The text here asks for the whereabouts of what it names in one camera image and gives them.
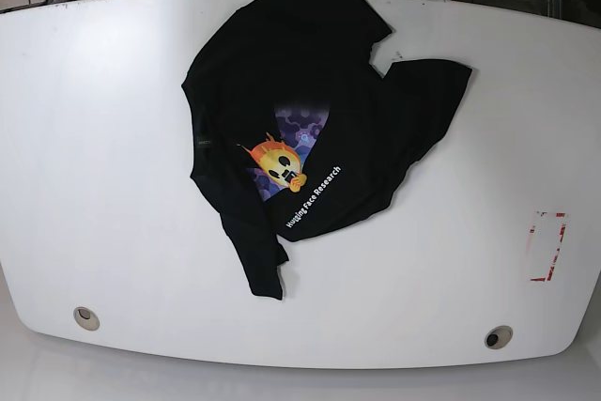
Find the black graphic t-shirt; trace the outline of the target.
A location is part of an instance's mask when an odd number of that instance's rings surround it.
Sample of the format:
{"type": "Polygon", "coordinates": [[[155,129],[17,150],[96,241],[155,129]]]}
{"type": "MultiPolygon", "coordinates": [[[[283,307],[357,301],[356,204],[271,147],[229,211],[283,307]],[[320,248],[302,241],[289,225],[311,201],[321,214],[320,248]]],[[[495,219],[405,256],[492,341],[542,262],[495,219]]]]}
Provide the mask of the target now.
{"type": "Polygon", "coordinates": [[[255,296],[283,297],[285,241],[386,209],[449,130],[471,68],[418,59],[379,72],[371,53],[392,33],[365,0],[254,0],[190,66],[191,178],[255,296]]]}

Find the red tape rectangle marking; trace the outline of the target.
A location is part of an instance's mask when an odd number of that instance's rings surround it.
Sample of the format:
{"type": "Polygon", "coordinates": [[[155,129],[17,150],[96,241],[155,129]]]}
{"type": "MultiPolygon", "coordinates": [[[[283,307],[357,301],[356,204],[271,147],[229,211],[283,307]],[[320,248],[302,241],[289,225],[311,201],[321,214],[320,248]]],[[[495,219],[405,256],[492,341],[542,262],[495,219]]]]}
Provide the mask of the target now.
{"type": "Polygon", "coordinates": [[[530,282],[549,282],[555,270],[568,223],[564,212],[537,211],[527,247],[527,276],[530,282]]]}

